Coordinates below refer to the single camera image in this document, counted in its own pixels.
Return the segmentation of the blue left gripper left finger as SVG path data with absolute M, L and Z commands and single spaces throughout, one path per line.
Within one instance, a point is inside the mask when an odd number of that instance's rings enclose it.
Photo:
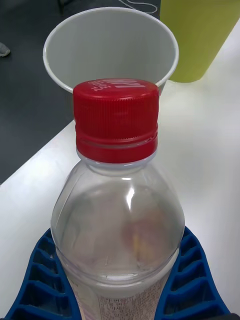
M 80 320 L 81 313 L 50 230 L 38 240 L 5 320 Z

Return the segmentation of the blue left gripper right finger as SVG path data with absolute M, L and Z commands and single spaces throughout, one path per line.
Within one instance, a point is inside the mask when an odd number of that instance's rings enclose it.
M 186 227 L 154 318 L 204 320 L 229 313 L 215 286 L 202 246 Z

